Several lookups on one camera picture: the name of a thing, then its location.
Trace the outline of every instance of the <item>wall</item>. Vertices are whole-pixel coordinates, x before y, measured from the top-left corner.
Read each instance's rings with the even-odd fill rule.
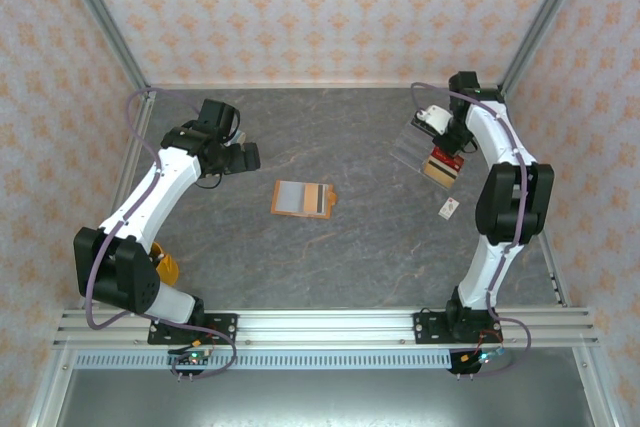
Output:
[[[108,213],[131,85],[82,0],[0,0],[0,425],[24,425],[72,241]]]
[[[106,0],[154,84],[498,82],[542,0]]]
[[[567,0],[510,99],[556,170],[547,228],[640,419],[640,0]]]

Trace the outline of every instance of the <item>yellow object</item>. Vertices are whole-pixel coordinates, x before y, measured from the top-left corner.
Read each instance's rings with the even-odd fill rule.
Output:
[[[151,258],[154,259],[154,262],[158,262],[156,272],[158,272],[160,280],[167,285],[175,284],[180,275],[180,269],[178,269],[178,264],[173,260],[173,257],[165,253],[160,244],[154,242],[151,246]]]

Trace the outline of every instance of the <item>gray stone surface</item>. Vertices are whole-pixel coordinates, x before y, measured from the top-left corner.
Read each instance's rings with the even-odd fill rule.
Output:
[[[197,105],[213,98],[240,109],[262,168],[225,176],[215,190],[193,186],[180,199],[157,237],[180,265],[178,288],[207,308],[444,306],[476,249],[474,209],[487,167],[481,153],[467,155],[446,191],[392,157],[414,111],[408,89],[182,93]],[[159,145],[191,118],[159,94],[147,138]],[[137,179],[150,162],[143,154]],[[334,184],[331,219],[272,215],[277,179]],[[449,195],[460,206],[447,221],[438,211]],[[555,303],[537,241],[514,262],[498,302]]]

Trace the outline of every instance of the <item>purple cable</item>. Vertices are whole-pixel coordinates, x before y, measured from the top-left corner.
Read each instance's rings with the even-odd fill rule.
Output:
[[[155,189],[156,185],[160,181],[160,175],[161,175],[161,172],[162,172],[162,161],[160,160],[160,156],[156,152],[156,150],[153,148],[153,146],[147,140],[145,140],[144,137],[142,137],[140,134],[138,134],[138,132],[136,132],[136,129],[133,126],[133,122],[131,121],[131,106],[133,104],[133,99],[135,99],[138,95],[141,95],[141,94],[144,94],[144,93],[147,93],[147,92],[162,92],[163,94],[169,95],[169,96],[171,96],[171,97],[173,97],[173,98],[175,98],[177,100],[180,100],[180,101],[186,103],[187,105],[189,105],[189,107],[191,107],[191,109],[196,114],[200,113],[200,110],[197,107],[195,107],[193,104],[191,104],[189,99],[187,99],[186,97],[184,97],[184,96],[182,96],[180,94],[176,94],[175,92],[171,92],[171,91],[168,91],[168,90],[160,89],[160,88],[157,88],[157,87],[145,87],[145,88],[142,88],[142,89],[138,89],[138,90],[132,92],[131,95],[129,95],[129,97],[127,97],[126,107],[125,107],[125,118],[126,118],[127,126],[129,127],[129,130],[131,131],[133,136],[142,143],[142,146],[151,154],[151,157],[153,157],[154,163],[156,165],[156,172],[155,172],[155,175],[153,176],[153,179],[151,180],[151,183],[146,188],[146,190],[142,193],[140,198],[136,202],[134,202],[134,204],[131,206],[131,208],[127,212],[125,212],[125,214],[122,216],[122,220],[119,221],[118,223],[116,223],[116,225],[113,227],[113,229],[111,229],[111,232],[109,232],[109,234],[107,234],[107,237],[102,242],[102,245],[100,246],[100,249],[98,249],[98,253],[96,254],[96,258],[93,261],[93,265],[91,266],[91,272],[89,274],[89,280],[87,281],[87,289],[86,289],[86,293],[85,293],[85,298],[86,298],[86,302],[85,302],[85,306],[86,306],[85,317],[87,319],[87,324],[93,330],[104,329],[105,327],[108,327],[109,325],[113,324],[115,321],[121,319],[122,317],[124,317],[125,315],[127,315],[129,313],[126,310],[123,310],[122,312],[117,313],[116,315],[114,315],[113,317],[111,317],[107,321],[103,322],[102,324],[96,324],[95,323],[95,321],[93,319],[93,290],[94,290],[94,287],[95,287],[96,277],[98,275],[98,269],[100,268],[100,264],[102,263],[102,259],[106,255],[107,249],[109,248],[109,245],[111,244],[111,241],[114,239],[114,237],[116,236],[116,234],[118,233],[120,228],[122,228],[122,226],[126,224],[127,220],[134,214],[134,212],[140,207],[140,205],[142,205],[142,203],[149,197],[149,195],[151,195],[151,192],[153,191],[153,189]],[[202,374],[198,375],[197,377],[195,377],[197,379],[202,379],[202,378],[211,377],[213,375],[220,374],[221,372],[224,372],[229,367],[231,367],[231,365],[233,365],[233,363],[237,359],[237,348],[236,348],[235,344],[233,343],[233,341],[228,336],[226,336],[222,332],[218,332],[217,330],[213,330],[213,329],[208,329],[206,327],[197,327],[197,326],[193,326],[193,325],[178,324],[178,323],[175,323],[175,322],[171,322],[169,320],[156,319],[156,318],[150,317],[148,315],[141,315],[140,317],[144,317],[144,318],[150,319],[152,321],[161,321],[164,324],[171,325],[173,327],[177,327],[177,328],[181,328],[181,329],[185,329],[185,330],[194,330],[194,331],[198,331],[198,332],[204,332],[204,333],[208,333],[208,334],[212,334],[212,335],[217,335],[220,338],[222,338],[225,341],[227,341],[229,343],[229,345],[231,345],[231,348],[233,350],[233,354],[231,356],[231,360],[229,362],[227,362],[225,365],[223,365],[222,367],[220,367],[219,369],[211,370],[211,371],[208,371],[206,373],[202,373]],[[178,377],[180,377],[180,375],[176,371],[175,367],[176,367],[176,364],[179,361],[180,361],[180,357],[178,357],[176,359],[176,361],[174,361],[174,363],[173,363],[173,365],[171,367],[172,373],[174,375],[178,376]]]
[[[498,282],[498,279],[500,278],[500,274],[502,273],[502,270],[504,269],[504,264],[505,264],[505,262],[507,260],[506,255],[509,253],[509,251],[511,249],[513,249],[515,246],[517,246],[519,244],[520,237],[522,235],[522,225],[524,223],[524,211],[526,209],[527,192],[528,192],[527,191],[528,178],[527,178],[527,166],[526,166],[526,163],[524,161],[524,158],[522,157],[522,154],[520,153],[520,149],[518,148],[518,143],[516,142],[516,139],[515,139],[515,137],[513,135],[513,132],[511,132],[511,129],[509,128],[509,125],[491,107],[489,107],[488,105],[483,104],[482,102],[474,99],[473,97],[469,97],[469,96],[464,95],[464,94],[459,94],[457,92],[452,92],[452,91],[450,91],[448,89],[444,89],[444,88],[441,88],[441,87],[436,87],[435,85],[427,84],[427,83],[424,83],[424,82],[414,82],[414,83],[411,84],[411,98],[413,99],[414,105],[418,109],[420,108],[420,104],[418,103],[418,99],[416,98],[416,93],[415,93],[415,88],[416,87],[423,87],[425,89],[436,90],[436,91],[442,92],[443,94],[446,94],[447,96],[456,97],[458,99],[462,99],[462,100],[470,102],[470,103],[472,103],[474,105],[477,105],[478,107],[480,107],[485,112],[489,113],[489,115],[491,115],[494,119],[496,119],[498,121],[500,126],[503,128],[503,130],[507,134],[507,137],[509,137],[509,141],[511,142],[511,147],[515,151],[515,156],[518,159],[518,164],[520,165],[520,177],[521,177],[521,194],[520,194],[520,202],[518,204],[518,217],[516,219],[516,231],[515,231],[514,236],[513,236],[513,242],[511,244],[509,244],[505,248],[505,250],[504,250],[504,252],[502,254],[502,257],[500,258],[500,262],[498,263],[498,268],[496,269],[495,274],[491,278],[491,282],[489,282],[489,289],[487,290],[486,300],[487,300],[487,310],[489,311],[489,315],[491,316],[491,318],[493,320],[495,320],[496,322],[511,322],[511,323],[519,325],[524,330],[524,332],[525,332],[525,334],[527,336],[527,344],[525,345],[522,357],[520,357],[520,362],[522,362],[522,359],[527,355],[527,353],[531,349],[531,331],[525,325],[524,322],[522,322],[522,321],[520,321],[518,319],[513,319],[511,317],[500,317],[500,316],[498,316],[498,314],[496,314],[496,312],[495,312],[495,309],[491,306],[491,292],[492,292],[493,288],[495,287],[496,283]],[[491,372],[481,372],[479,374],[476,374],[475,377],[490,377],[492,375],[504,373],[507,370],[512,369],[513,366],[515,366],[515,365],[517,365],[517,362],[513,362],[513,363],[507,365],[506,367],[503,367],[501,369],[494,370],[494,371],[491,371]]]

